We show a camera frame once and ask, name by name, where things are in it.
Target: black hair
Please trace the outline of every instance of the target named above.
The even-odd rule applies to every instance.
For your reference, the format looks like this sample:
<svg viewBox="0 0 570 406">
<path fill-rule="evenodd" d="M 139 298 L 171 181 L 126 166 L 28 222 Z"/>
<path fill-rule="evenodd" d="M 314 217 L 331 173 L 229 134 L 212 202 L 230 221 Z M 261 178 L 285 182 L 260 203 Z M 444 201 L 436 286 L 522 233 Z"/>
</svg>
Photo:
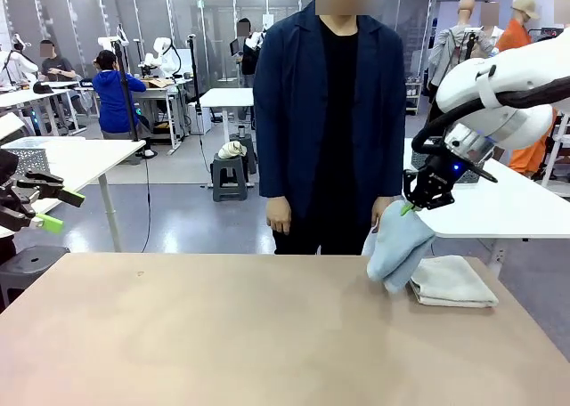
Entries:
<svg viewBox="0 0 570 406">
<path fill-rule="evenodd" d="M 249 25 L 249 32 L 251 32 L 251 22 L 249 21 L 249 19 L 247 17 L 244 17 L 243 19 L 238 21 L 238 23 L 247 23 Z"/>
<path fill-rule="evenodd" d="M 101 70 L 113 70 L 113 63 L 117 61 L 117 56 L 111 50 L 102 50 L 99 52 L 95 62 L 99 65 Z"/>
</svg>

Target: blue jacket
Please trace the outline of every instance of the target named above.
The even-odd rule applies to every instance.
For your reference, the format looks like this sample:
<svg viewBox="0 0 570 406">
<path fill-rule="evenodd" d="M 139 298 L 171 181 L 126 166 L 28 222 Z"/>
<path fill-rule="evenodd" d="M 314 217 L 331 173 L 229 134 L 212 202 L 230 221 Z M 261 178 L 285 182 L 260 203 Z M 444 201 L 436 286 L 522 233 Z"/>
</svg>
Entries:
<svg viewBox="0 0 570 406">
<path fill-rule="evenodd" d="M 144 92 L 146 85 L 135 77 L 126 74 L 128 88 L 132 92 Z M 121 74 L 117 70 L 104 70 L 99 72 L 93 79 L 93 88 L 101 99 L 101 115 L 99 125 L 101 130 L 107 133 L 126 133 L 131 131 L 126 114 L 125 96 L 121 85 Z M 138 123 L 136 112 L 134 111 L 134 123 Z"/>
<path fill-rule="evenodd" d="M 401 38 L 369 16 L 358 16 L 358 29 L 353 144 L 358 218 L 364 222 L 377 197 L 402 192 L 406 86 Z M 254 85 L 260 194 L 287 197 L 300 217 L 313 191 L 327 80 L 313 1 L 267 31 Z"/>
</svg>

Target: glass wall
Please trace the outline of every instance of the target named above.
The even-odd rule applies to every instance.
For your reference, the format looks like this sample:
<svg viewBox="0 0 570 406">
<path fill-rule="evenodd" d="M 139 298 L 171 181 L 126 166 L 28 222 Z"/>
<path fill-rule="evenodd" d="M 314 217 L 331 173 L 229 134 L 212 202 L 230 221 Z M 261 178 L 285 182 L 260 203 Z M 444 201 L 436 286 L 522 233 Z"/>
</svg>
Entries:
<svg viewBox="0 0 570 406">
<path fill-rule="evenodd" d="M 127 54 L 131 71 L 138 73 L 137 43 L 142 57 L 153 52 L 157 37 L 172 37 L 176 48 L 187 48 L 194 34 L 199 85 L 237 86 L 238 66 L 230 54 L 237 37 L 236 21 L 248 18 L 260 31 L 264 15 L 285 19 L 313 0 L 7 0 L 12 33 L 33 44 L 28 49 L 39 60 L 39 41 L 50 37 L 76 72 L 94 74 L 92 60 L 101 50 L 98 37 L 115 36 L 122 25 L 130 41 Z M 401 36 L 408 71 L 419 68 L 423 54 L 430 0 L 378 0 L 375 17 Z"/>
</svg>

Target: cap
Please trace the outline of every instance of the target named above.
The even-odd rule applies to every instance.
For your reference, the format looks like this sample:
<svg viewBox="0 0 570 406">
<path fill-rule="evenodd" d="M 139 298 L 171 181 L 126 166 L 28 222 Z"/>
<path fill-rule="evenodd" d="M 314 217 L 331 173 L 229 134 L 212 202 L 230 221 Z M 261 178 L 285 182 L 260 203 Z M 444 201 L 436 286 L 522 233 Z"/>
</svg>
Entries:
<svg viewBox="0 0 570 406">
<path fill-rule="evenodd" d="M 540 14 L 536 12 L 536 2 L 534 0 L 514 0 L 513 9 L 525 12 L 531 19 L 540 19 Z"/>
</svg>

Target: folded cloth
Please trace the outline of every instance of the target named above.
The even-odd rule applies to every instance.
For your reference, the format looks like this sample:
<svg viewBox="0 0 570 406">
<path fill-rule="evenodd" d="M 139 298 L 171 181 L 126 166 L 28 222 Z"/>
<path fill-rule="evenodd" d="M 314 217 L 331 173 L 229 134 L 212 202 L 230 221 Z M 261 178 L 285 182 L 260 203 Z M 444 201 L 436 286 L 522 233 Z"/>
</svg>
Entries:
<svg viewBox="0 0 570 406">
<path fill-rule="evenodd" d="M 384 281 L 391 293 L 402 290 L 426 255 L 436 234 L 414 211 L 402 216 L 405 203 L 392 203 L 380 218 L 374 253 L 368 262 L 368 276 Z"/>
<path fill-rule="evenodd" d="M 243 146 L 238 141 L 226 143 L 220 151 L 218 151 L 217 156 L 221 159 L 230 159 L 238 156 L 245 157 L 248 153 L 248 149 Z"/>
<path fill-rule="evenodd" d="M 461 256 L 423 259 L 410 284 L 424 305 L 486 308 L 499 304 L 499 299 Z"/>
</svg>

